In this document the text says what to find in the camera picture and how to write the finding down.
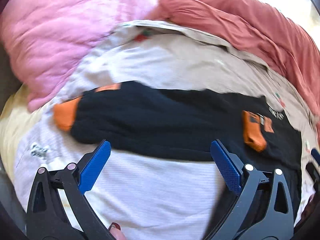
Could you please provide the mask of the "left hand red nails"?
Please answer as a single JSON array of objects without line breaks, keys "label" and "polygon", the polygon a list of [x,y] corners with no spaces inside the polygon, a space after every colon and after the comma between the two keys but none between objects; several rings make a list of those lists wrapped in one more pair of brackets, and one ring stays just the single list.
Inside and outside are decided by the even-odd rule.
[{"label": "left hand red nails", "polygon": [[126,237],[121,231],[121,227],[118,223],[112,222],[108,230],[116,240],[126,240]]}]

